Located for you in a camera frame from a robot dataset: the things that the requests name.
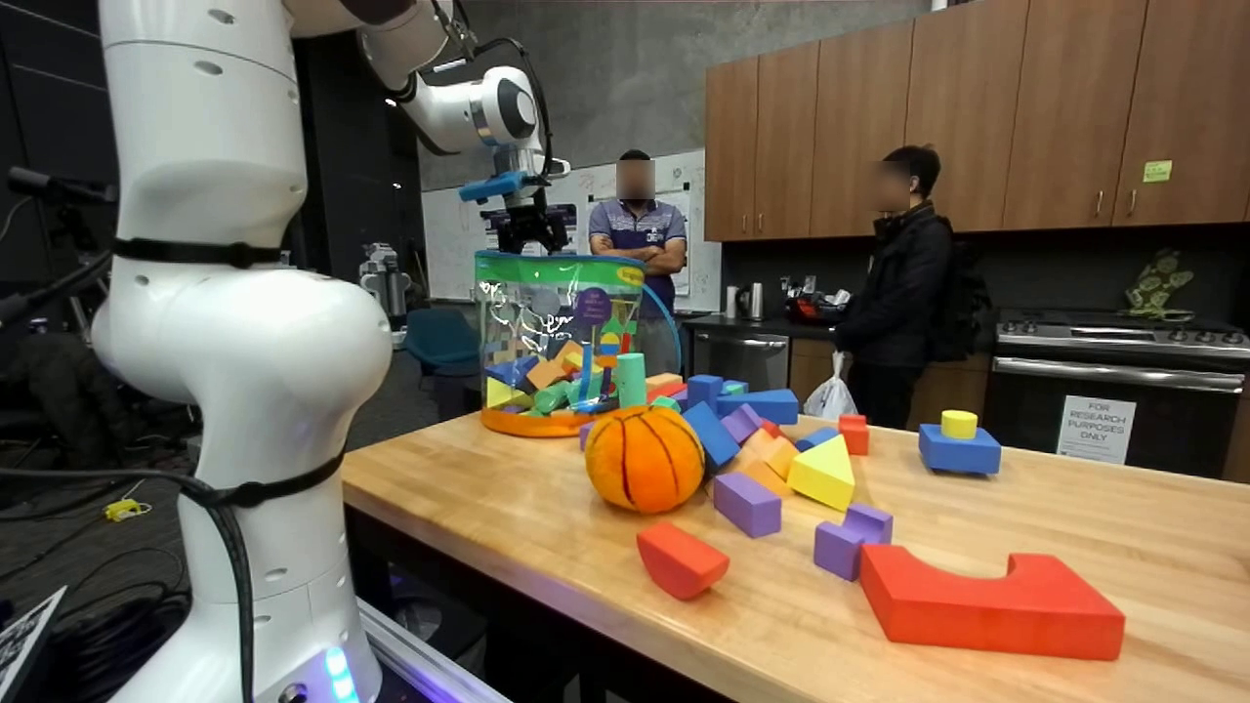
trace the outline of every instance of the wooden tabletop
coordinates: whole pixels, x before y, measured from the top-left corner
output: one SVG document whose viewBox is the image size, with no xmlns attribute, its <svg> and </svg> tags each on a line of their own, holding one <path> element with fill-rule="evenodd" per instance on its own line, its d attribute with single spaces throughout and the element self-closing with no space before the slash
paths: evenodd
<svg viewBox="0 0 1250 703">
<path fill-rule="evenodd" d="M 732 555 L 700 602 L 655 589 L 579 442 L 522 442 L 478 415 L 348 455 L 342 487 L 411 538 L 682 674 L 732 701 L 1250 701 L 1250 487 L 1005 451 L 1001 478 L 932 478 L 913 434 L 872 430 L 868 504 L 917 560 L 1001 577 L 1060 555 L 1130 618 L 1108 666 L 891 646 L 854 583 L 814 567 L 822 521 L 785 502 L 781 536 L 745 538 L 708 495 L 664 515 Z"/>
</svg>

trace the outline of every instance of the red toy block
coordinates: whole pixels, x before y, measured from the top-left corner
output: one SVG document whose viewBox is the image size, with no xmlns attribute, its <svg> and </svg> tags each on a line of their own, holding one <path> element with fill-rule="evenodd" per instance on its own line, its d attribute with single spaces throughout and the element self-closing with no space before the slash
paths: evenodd
<svg viewBox="0 0 1250 703">
<path fill-rule="evenodd" d="M 708 594 L 732 560 L 674 525 L 635 530 L 635 555 L 647 577 L 678 602 Z"/>
<path fill-rule="evenodd" d="M 1116 659 L 1124 614 L 1051 555 L 1012 555 L 1005 577 L 956 577 L 906 547 L 862 547 L 861 583 L 891 640 Z"/>
<path fill-rule="evenodd" d="M 868 418 L 862 415 L 845 415 L 835 424 L 835 434 L 845 434 L 853 456 L 868 456 Z"/>
</svg>

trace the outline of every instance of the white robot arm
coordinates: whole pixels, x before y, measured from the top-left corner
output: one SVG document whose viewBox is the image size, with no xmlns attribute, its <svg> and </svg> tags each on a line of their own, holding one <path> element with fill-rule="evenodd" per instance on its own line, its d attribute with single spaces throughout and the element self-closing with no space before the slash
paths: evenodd
<svg viewBox="0 0 1250 703">
<path fill-rule="evenodd" d="M 466 40 L 450 0 L 99 0 L 99 12 L 120 204 L 91 343 L 128 389 L 199 407 L 194 481 L 262 495 L 234 504 L 241 538 L 180 504 L 193 614 L 116 701 L 375 701 L 336 461 L 387 377 L 391 325 L 361 284 L 282 264 L 310 183 L 293 40 L 361 33 L 435 144 L 516 148 L 516 187 L 496 196 L 522 234 L 546 226 L 536 92 L 506 68 L 466 85 L 417 77 Z M 240 543 L 247 586 L 230 583 Z"/>
</svg>

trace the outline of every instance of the kitchen cabinet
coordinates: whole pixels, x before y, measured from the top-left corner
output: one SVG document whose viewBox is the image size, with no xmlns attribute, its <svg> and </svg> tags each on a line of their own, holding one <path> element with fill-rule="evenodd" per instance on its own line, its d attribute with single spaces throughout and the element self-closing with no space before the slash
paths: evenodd
<svg viewBox="0 0 1250 703">
<path fill-rule="evenodd" d="M 1035 0 L 1005 196 L 1009 231 L 1108 226 L 1144 0 Z"/>
<path fill-rule="evenodd" d="M 759 231 L 759 60 L 708 71 L 708 241 L 741 241 Z"/>
<path fill-rule="evenodd" d="M 932 204 L 956 231 L 1001 231 L 1027 0 L 913 19 L 906 141 L 932 144 Z"/>
<path fill-rule="evenodd" d="M 815 45 L 759 64 L 759 240 L 814 234 Z"/>
<path fill-rule="evenodd" d="M 814 234 L 872 234 L 876 213 L 854 213 L 854 162 L 902 144 L 906 75 L 911 25 L 822 45 Z"/>
<path fill-rule="evenodd" d="M 1245 33 L 1245 0 L 1147 0 L 1116 226 L 1245 221 Z"/>
<path fill-rule="evenodd" d="M 789 391 L 803 404 L 833 377 L 829 342 L 789 342 Z"/>
</svg>

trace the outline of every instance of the basketball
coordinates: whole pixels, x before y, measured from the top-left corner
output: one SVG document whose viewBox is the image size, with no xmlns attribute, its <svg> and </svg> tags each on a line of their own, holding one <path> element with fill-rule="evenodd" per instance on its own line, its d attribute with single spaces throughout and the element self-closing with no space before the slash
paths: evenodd
<svg viewBox="0 0 1250 703">
<path fill-rule="evenodd" d="M 587 473 L 607 504 L 655 515 L 700 493 L 702 447 L 674 411 L 626 407 L 595 424 Z"/>
</svg>

